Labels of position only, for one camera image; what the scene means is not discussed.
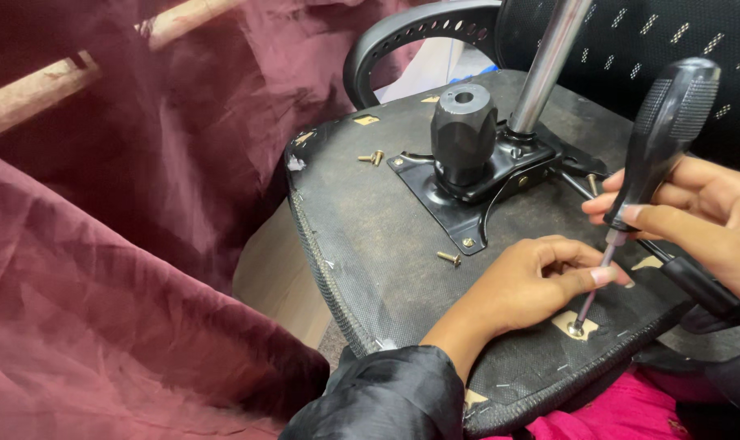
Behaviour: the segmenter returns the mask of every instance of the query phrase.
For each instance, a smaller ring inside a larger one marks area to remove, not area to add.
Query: screwdriver handle
[[[625,205],[645,205],[696,139],[715,103],[720,67],[705,58],[669,64],[652,83],[636,116],[625,159],[625,179],[604,222],[622,232]]]

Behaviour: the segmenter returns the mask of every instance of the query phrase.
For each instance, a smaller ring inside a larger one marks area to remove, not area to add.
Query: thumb
[[[551,280],[560,286],[568,298],[572,298],[605,286],[615,279],[617,279],[617,269],[610,266],[571,270]]]
[[[675,207],[628,205],[622,211],[622,221],[679,245],[701,262],[720,260],[733,253],[733,235],[727,228]]]

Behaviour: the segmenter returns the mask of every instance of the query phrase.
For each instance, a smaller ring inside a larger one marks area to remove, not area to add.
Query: black sleeve
[[[280,439],[462,438],[462,380],[440,348],[377,352],[340,369],[338,382],[302,408]]]

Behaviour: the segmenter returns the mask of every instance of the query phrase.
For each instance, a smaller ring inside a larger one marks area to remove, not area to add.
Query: pink clothing
[[[603,394],[571,414],[553,411],[538,417],[528,431],[536,440],[685,440],[676,401],[640,373],[625,372]],[[511,440],[489,437],[484,440]]]

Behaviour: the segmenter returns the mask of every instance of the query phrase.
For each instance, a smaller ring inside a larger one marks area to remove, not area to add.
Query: screwdriver
[[[646,205],[679,158],[690,148],[706,123],[715,103],[720,67],[705,58],[687,58],[666,66],[652,83],[633,124],[625,178],[611,209],[604,215],[609,225],[606,251],[600,262],[611,264],[617,247],[638,229],[622,221],[627,205]],[[568,325],[575,336],[584,335],[582,326],[595,300],[591,291],[576,321]]]

